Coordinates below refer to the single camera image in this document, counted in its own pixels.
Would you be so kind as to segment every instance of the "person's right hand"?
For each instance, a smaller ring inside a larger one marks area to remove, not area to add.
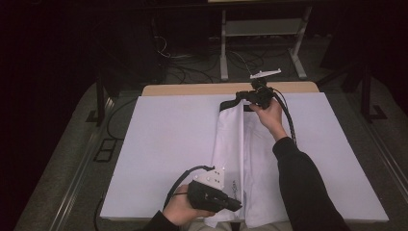
[[[282,107],[278,101],[271,99],[269,107],[265,110],[255,104],[249,107],[258,115],[261,123],[268,128],[276,141],[288,136],[282,126]]]

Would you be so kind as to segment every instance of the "gray floor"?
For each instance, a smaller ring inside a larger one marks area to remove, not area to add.
[[[308,80],[317,81],[331,72],[319,68],[329,42],[329,38],[303,41],[299,57],[309,76]],[[282,73],[268,77],[268,80],[298,81],[287,53],[293,38],[243,38],[230,40],[229,44],[229,82],[249,82],[249,72],[236,53],[247,61],[251,73],[281,68]],[[208,52],[210,58],[177,58],[185,54],[172,54],[176,58],[172,59],[172,67],[168,69],[166,84],[219,82],[217,48]],[[195,70],[187,71],[180,66]],[[408,118],[394,103],[387,89],[374,80],[372,103],[379,105],[388,119],[366,123],[359,114],[359,91],[343,93],[340,89],[343,78],[328,83],[320,90],[326,93],[358,161],[390,217],[386,223],[352,223],[350,226],[353,230],[408,230],[406,198],[402,196],[382,158],[385,148],[399,164],[401,171],[408,173]],[[86,123],[89,112],[95,110],[96,101],[95,86],[89,88],[78,104],[15,230],[96,230],[94,213],[109,187],[122,142],[117,141],[108,163],[95,162],[93,157],[99,153],[99,159],[108,158],[107,151],[99,152],[104,139],[125,137],[139,95],[137,91],[125,91],[110,101],[107,104],[107,118],[112,119],[109,124],[108,119],[105,119],[104,124],[97,128],[94,123]],[[110,148],[112,145],[112,141],[106,140],[103,147]],[[140,222],[113,222],[102,218],[97,218],[96,223],[100,230],[133,230],[143,225]]]

